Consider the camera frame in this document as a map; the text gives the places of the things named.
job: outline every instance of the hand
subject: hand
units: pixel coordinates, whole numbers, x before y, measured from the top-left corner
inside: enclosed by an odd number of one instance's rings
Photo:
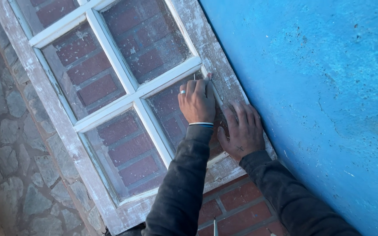
[[[230,140],[227,139],[223,127],[218,128],[218,140],[221,147],[232,158],[240,162],[241,159],[252,152],[265,149],[263,128],[260,116],[252,105],[238,100],[230,100],[230,104],[237,113],[239,122],[227,105],[222,106],[228,124]]]
[[[210,73],[208,76],[180,86],[180,91],[185,90],[186,93],[178,94],[179,107],[189,123],[214,122],[215,98]]]

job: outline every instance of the glass pane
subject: glass pane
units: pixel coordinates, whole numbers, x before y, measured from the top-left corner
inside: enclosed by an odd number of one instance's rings
[[[191,56],[163,0],[122,0],[102,15],[139,84]]]
[[[123,200],[158,187],[167,172],[135,110],[85,133]]]
[[[42,52],[77,120],[126,94],[87,22]]]
[[[196,72],[195,78],[202,79],[202,73],[200,71]],[[193,74],[148,99],[148,104],[160,121],[160,125],[174,151],[176,151],[179,142],[185,137],[186,129],[189,125],[180,111],[177,94],[180,86],[190,79],[194,79]],[[227,122],[218,104],[215,105],[215,113],[214,133],[210,141],[210,159],[223,152],[217,139],[218,127],[222,126],[228,134]]]
[[[17,0],[17,4],[33,35],[79,7],[76,0]]]

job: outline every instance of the dark gray sleeve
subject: dark gray sleeve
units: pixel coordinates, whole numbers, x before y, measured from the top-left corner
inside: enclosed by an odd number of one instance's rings
[[[240,166],[270,201],[291,236],[359,236],[341,216],[313,196],[265,150],[246,155]]]
[[[212,134],[212,128],[189,126],[170,162],[142,235],[196,235]]]

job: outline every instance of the blue wall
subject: blue wall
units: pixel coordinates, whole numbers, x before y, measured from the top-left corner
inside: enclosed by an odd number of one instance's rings
[[[378,0],[200,0],[279,158],[378,235]]]

